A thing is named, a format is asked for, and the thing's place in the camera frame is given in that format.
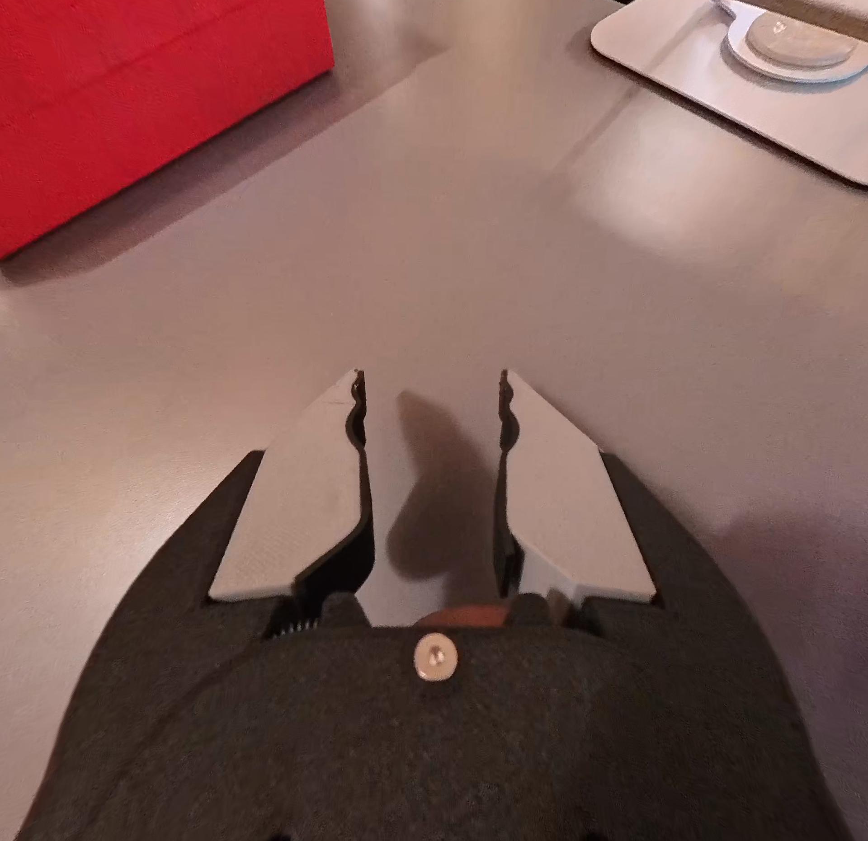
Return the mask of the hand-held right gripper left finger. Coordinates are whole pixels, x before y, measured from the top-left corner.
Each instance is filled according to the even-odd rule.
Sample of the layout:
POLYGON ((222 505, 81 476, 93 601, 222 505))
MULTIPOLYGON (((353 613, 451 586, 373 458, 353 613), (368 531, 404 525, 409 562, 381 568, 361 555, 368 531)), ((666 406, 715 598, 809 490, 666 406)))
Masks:
POLYGON ((350 370, 266 447, 209 589, 214 601, 357 592, 373 571, 365 385, 350 370))

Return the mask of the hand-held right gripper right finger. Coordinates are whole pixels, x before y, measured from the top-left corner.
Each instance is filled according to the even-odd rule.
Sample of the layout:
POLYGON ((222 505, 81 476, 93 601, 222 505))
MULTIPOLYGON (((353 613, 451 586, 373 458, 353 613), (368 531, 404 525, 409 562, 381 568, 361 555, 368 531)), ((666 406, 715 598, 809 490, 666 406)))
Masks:
POLYGON ((649 604, 656 587, 602 451, 514 370, 498 390, 494 572, 500 597, 649 604))

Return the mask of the red plastic bin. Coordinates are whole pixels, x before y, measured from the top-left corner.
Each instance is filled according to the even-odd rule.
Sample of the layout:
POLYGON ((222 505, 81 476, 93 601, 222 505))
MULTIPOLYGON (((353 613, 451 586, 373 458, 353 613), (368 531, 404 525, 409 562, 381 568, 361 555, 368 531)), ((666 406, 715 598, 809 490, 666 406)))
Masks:
POLYGON ((325 0, 1 0, 1 255, 334 66, 325 0))

